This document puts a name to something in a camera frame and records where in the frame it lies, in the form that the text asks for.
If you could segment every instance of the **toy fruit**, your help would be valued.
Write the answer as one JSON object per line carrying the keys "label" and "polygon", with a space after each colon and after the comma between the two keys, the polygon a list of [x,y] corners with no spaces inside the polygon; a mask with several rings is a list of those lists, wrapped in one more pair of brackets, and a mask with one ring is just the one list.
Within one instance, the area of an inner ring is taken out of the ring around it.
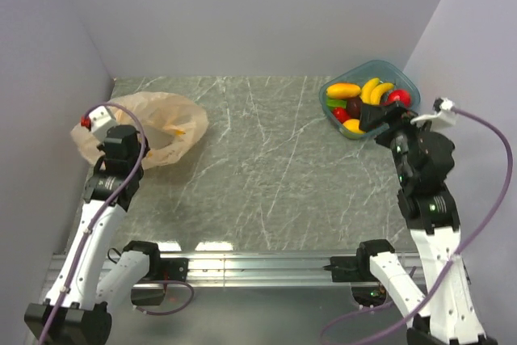
{"label": "toy fruit", "polygon": [[337,99],[330,99],[326,98],[326,106],[330,109],[341,107],[346,108],[347,107],[347,101],[346,100],[337,100]]}
{"label": "toy fruit", "polygon": [[361,131],[359,129],[359,121],[357,119],[347,120],[343,123],[343,125],[348,131],[351,131],[353,133],[364,133],[364,131]]}
{"label": "toy fruit", "polygon": [[363,89],[361,89],[361,100],[363,100],[363,103],[370,104],[370,95],[372,94],[373,89],[379,85],[379,82],[380,79],[375,77],[364,84]]}
{"label": "toy fruit", "polygon": [[411,95],[410,92],[403,89],[396,89],[391,92],[386,100],[387,104],[390,104],[394,101],[401,101],[406,107],[411,105]]}
{"label": "toy fruit", "polygon": [[332,110],[332,115],[339,120],[339,123],[343,124],[345,121],[350,119],[350,116],[345,111],[345,108],[336,107]]}
{"label": "toy fruit", "polygon": [[363,100],[360,97],[353,97],[347,100],[347,114],[352,119],[359,119],[361,116],[361,107],[363,106]]}
{"label": "toy fruit", "polygon": [[391,82],[383,82],[382,84],[377,85],[370,95],[370,104],[379,105],[382,95],[392,88],[393,84]]}
{"label": "toy fruit", "polygon": [[361,87],[348,82],[338,82],[326,88],[326,95],[331,99],[349,99],[361,93]]}

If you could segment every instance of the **fruit basket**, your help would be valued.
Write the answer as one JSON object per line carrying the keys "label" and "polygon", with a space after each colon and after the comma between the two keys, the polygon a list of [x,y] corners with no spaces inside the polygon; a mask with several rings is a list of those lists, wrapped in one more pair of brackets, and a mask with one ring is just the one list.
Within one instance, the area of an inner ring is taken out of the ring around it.
{"label": "fruit basket", "polygon": [[[355,131],[351,131],[350,129],[347,129],[344,124],[342,124],[336,116],[332,113],[332,109],[335,107],[345,107],[350,100],[343,99],[343,103],[339,103],[338,99],[328,99],[327,96],[327,90],[329,86],[334,86],[335,84],[339,83],[346,83],[346,84],[356,84],[360,87],[361,91],[363,91],[364,85],[372,80],[373,78],[379,78],[380,79],[380,86],[382,86],[382,83],[392,83],[393,88],[391,90],[388,90],[384,93],[382,93],[380,98],[380,103],[383,103],[387,97],[390,95],[390,93],[394,90],[398,91],[406,91],[409,93],[409,106],[408,108],[415,110],[416,107],[420,104],[420,93],[418,92],[417,87],[394,65],[390,64],[386,61],[380,61],[380,60],[374,60],[369,61],[365,64],[362,64],[361,66],[358,66],[345,74],[342,74],[341,76],[335,78],[334,80],[326,83],[322,88],[320,89],[320,103],[322,104],[323,111],[325,112],[326,116],[329,118],[330,122],[335,125],[335,127],[338,129],[338,131],[348,139],[352,140],[359,140],[363,139],[365,137],[375,137],[379,133],[382,133],[386,130],[387,126],[380,126],[379,128],[376,128],[372,131],[369,131],[367,133],[358,133]],[[354,90],[353,86],[352,88],[352,94],[356,93],[356,90]],[[375,95],[377,98],[379,97],[380,93],[382,92],[382,88],[376,91]],[[357,101],[359,99],[359,96],[355,97],[355,101],[353,102],[355,105],[357,104]]]}

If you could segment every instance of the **green vegetable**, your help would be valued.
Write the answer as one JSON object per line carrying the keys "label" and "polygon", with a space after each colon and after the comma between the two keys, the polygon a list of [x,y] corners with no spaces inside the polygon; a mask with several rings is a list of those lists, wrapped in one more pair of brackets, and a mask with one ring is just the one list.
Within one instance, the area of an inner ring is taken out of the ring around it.
{"label": "green vegetable", "polygon": [[347,107],[347,101],[346,100],[338,100],[338,99],[331,99],[329,97],[326,98],[326,106],[330,108],[332,111],[334,108],[341,107],[346,108]]}

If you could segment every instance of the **cable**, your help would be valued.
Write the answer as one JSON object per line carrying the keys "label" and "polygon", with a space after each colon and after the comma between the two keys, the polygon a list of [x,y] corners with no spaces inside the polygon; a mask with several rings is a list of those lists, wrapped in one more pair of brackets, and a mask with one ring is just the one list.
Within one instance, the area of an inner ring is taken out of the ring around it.
{"label": "cable", "polygon": [[187,306],[189,306],[191,304],[192,300],[194,299],[194,295],[195,295],[194,288],[189,283],[187,283],[187,282],[181,282],[179,280],[154,280],[154,281],[149,282],[149,283],[150,284],[164,284],[164,285],[179,284],[181,286],[187,287],[190,290],[191,295],[188,297],[188,299],[187,299],[187,301],[185,303],[183,303],[177,309],[172,309],[170,311],[149,311],[149,310],[146,310],[144,308],[141,308],[140,306],[134,306],[135,309],[137,309],[138,311],[141,311],[144,314],[154,315],[154,316],[163,316],[163,315],[171,315],[171,314],[174,314],[174,313],[178,313],[181,310],[185,309]]}
{"label": "cable", "polygon": [[[410,271],[410,277],[411,278],[413,277],[413,275],[414,275],[414,273],[416,271],[417,271],[416,266],[411,268],[411,271]],[[381,310],[389,309],[393,305],[395,305],[395,302],[390,301],[390,302],[384,303],[384,304],[382,304],[380,306],[372,307],[372,308],[369,308],[369,309],[361,309],[361,310],[352,311],[350,313],[342,315],[341,317],[337,317],[337,318],[333,319],[332,321],[330,321],[329,323],[327,323],[323,327],[322,331],[320,331],[320,343],[325,344],[325,345],[339,345],[338,343],[333,343],[331,341],[326,341],[326,340],[323,339],[323,336],[325,335],[325,333],[332,326],[334,326],[336,323],[341,322],[341,321],[345,321],[345,320],[347,320],[349,318],[358,317],[359,315],[364,314],[364,313],[373,313],[375,311],[381,311]]]}
{"label": "cable", "polygon": [[[508,141],[508,139],[504,136],[504,134],[498,128],[493,126],[488,121],[482,119],[481,117],[473,115],[472,113],[468,113],[466,111],[463,111],[462,109],[453,107],[452,111],[457,113],[458,115],[462,115],[462,116],[468,117],[469,119],[472,119],[472,120],[478,122],[479,124],[482,124],[482,125],[488,127],[489,129],[491,129],[499,137],[499,139],[501,139],[502,143],[504,144],[504,148],[506,150],[506,159],[507,159],[506,175],[505,175],[504,183],[502,184],[502,189],[499,192],[498,198],[495,200],[494,205],[492,206],[492,208],[490,208],[490,211],[486,214],[485,218],[479,224],[479,226],[454,251],[454,253],[452,254],[451,257],[455,258],[457,255],[460,255],[461,252],[463,252],[465,250],[465,248],[467,248],[467,246],[469,246],[470,243],[477,236],[479,236],[479,234],[488,225],[488,223],[494,217],[494,214],[499,209],[499,206],[501,205],[502,201],[504,200],[504,197],[506,196],[506,193],[508,192],[508,187],[510,186],[511,174],[512,174],[513,167],[514,167],[514,157],[513,157],[513,153],[511,152],[510,142]],[[378,341],[380,339],[383,339],[384,337],[387,337],[387,336],[395,333],[395,331],[401,329],[403,326],[405,326],[407,324],[408,321],[413,319],[420,312],[420,310],[422,310],[423,307],[431,300],[431,298],[436,294],[436,291],[438,290],[439,286],[443,283],[443,280],[445,279],[445,276],[447,276],[447,274],[448,274],[449,270],[451,269],[453,263],[454,263],[453,259],[449,259],[447,261],[447,263],[443,267],[442,271],[440,272],[440,274],[436,278],[435,284],[433,284],[433,287],[431,287],[431,290],[429,290],[429,292],[426,295],[426,297],[424,297],[422,302],[420,302],[418,304],[418,306],[416,308],[414,308],[413,311],[411,311],[408,315],[406,315],[399,322],[397,322],[397,323],[387,327],[384,330],[381,330],[381,331],[375,333],[374,335],[371,335],[369,337],[366,337],[366,338],[361,339],[359,341],[356,341],[354,343],[349,343],[349,344],[345,344],[345,343],[331,343],[331,344],[332,345],[367,345],[369,343],[374,343],[375,341]],[[336,322],[339,322],[339,321],[342,321],[343,319],[346,319],[347,316],[349,318],[350,314],[347,314],[347,315],[342,316],[340,318],[334,319],[329,325],[325,326],[324,330],[325,331],[329,330]],[[330,344],[330,343],[328,343],[326,341],[323,341],[323,340],[321,340],[321,343],[324,344],[324,345],[329,345]]]}
{"label": "cable", "polygon": [[40,338],[38,340],[38,345],[44,345],[45,339],[48,335],[48,330],[50,329],[50,326],[52,325],[54,318],[56,317],[57,311],[63,304],[63,301],[65,300],[65,295],[67,291],[70,288],[70,285],[72,284],[72,280],[74,279],[74,275],[76,270],[79,266],[79,260],[81,259],[82,252],[84,251],[84,248],[86,246],[86,242],[88,241],[88,237],[90,234],[87,232],[87,230],[93,230],[95,224],[99,220],[99,218],[103,215],[104,211],[107,209],[109,204],[113,202],[113,200],[116,199],[116,197],[128,186],[131,179],[135,176],[135,174],[138,172],[138,169],[141,166],[142,159],[144,158],[145,154],[145,134],[144,134],[144,127],[142,126],[141,122],[138,120],[138,118],[129,111],[126,107],[123,107],[122,105],[118,103],[101,103],[99,105],[96,105],[92,108],[90,108],[86,113],[85,117],[88,117],[90,112],[92,112],[94,109],[98,107],[115,107],[126,113],[131,119],[133,120],[135,126],[137,127],[137,130],[140,133],[141,136],[141,147],[140,147],[140,153],[138,154],[138,159],[135,162],[135,166],[133,166],[132,170],[129,172],[129,175],[126,177],[126,179],[122,182],[120,186],[118,186],[115,191],[104,201],[104,203],[100,206],[99,210],[95,213],[95,215],[91,218],[90,223],[88,224],[88,227],[85,230],[85,233],[82,235],[81,240],[78,244],[78,249],[75,252],[74,259],[72,260],[72,264],[70,265],[70,270],[68,275],[65,278],[65,282],[63,283],[63,291],[60,292],[59,297],[56,300],[56,304],[53,306],[48,318],[47,322],[45,323],[43,330],[41,331]]}
{"label": "cable", "polygon": [[119,262],[119,260],[114,260],[111,256],[110,256],[110,252],[111,251],[114,251],[117,255],[119,255],[119,260],[120,260],[120,256],[122,256],[122,254],[120,253],[119,250],[117,250],[116,248],[110,248],[109,250],[107,250],[107,259],[114,263],[114,264],[117,264]]}

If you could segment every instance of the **gray wall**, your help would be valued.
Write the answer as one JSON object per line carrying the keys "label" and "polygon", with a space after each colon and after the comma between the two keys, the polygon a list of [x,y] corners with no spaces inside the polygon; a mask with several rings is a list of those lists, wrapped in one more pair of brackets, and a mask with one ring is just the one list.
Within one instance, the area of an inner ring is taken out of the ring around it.
{"label": "gray wall", "polygon": [[403,67],[439,0],[74,0],[114,76]]}
{"label": "gray wall", "polygon": [[[517,150],[515,69],[517,0],[442,0],[406,66],[422,92],[422,109],[445,95],[496,124]],[[464,234],[486,214],[502,186],[506,156],[489,130],[460,119],[448,131],[456,143],[450,188]],[[515,185],[488,229],[465,252],[473,295],[486,329],[515,343],[517,277]]]}
{"label": "gray wall", "polygon": [[69,131],[110,85],[68,0],[0,0],[2,343],[22,343],[23,312],[74,218],[86,166]]}

